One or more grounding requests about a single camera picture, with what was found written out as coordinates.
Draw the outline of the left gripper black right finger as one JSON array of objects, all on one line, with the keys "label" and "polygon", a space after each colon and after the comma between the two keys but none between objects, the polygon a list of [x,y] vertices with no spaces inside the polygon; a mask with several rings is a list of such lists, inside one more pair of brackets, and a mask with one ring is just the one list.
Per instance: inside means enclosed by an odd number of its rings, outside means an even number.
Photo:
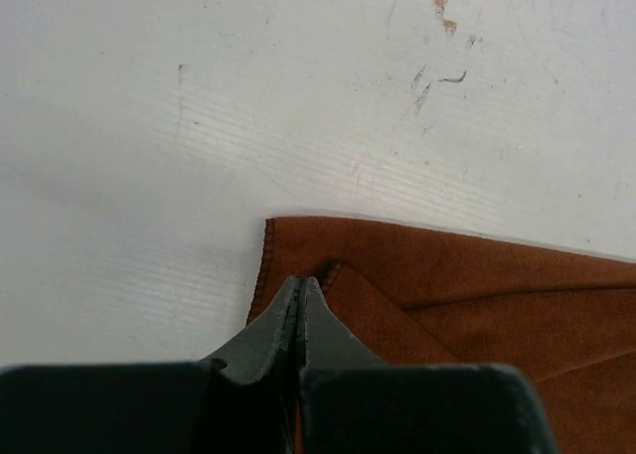
[{"label": "left gripper black right finger", "polygon": [[297,367],[302,449],[356,451],[373,424],[373,376],[386,364],[329,309],[319,282],[304,280],[298,297]]}]

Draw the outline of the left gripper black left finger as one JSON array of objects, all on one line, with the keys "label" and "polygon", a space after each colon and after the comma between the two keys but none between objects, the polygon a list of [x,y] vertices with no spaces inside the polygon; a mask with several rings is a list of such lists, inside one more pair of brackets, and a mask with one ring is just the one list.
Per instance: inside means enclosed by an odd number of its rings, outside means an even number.
[{"label": "left gripper black left finger", "polygon": [[296,324],[303,279],[285,280],[265,310],[205,358],[202,453],[292,453]]}]

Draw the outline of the brown towel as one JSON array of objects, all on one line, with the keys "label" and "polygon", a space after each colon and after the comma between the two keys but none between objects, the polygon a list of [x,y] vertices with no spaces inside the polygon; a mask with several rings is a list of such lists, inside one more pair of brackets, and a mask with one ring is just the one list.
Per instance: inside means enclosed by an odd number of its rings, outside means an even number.
[{"label": "brown towel", "polygon": [[249,317],[291,275],[397,364],[503,363],[538,389],[564,453],[635,449],[635,267],[463,234],[270,219]]}]

